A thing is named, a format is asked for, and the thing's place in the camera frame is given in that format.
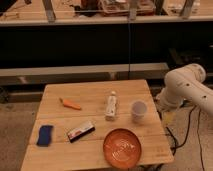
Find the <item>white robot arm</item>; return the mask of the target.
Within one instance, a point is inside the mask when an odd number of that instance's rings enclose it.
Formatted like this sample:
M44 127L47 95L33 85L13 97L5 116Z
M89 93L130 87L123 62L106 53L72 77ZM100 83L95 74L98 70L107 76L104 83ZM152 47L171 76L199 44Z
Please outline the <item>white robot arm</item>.
M213 116L213 90L203 84L205 79L204 68L196 63L169 71L164 77L165 87L157 95L159 108L174 110L189 100Z

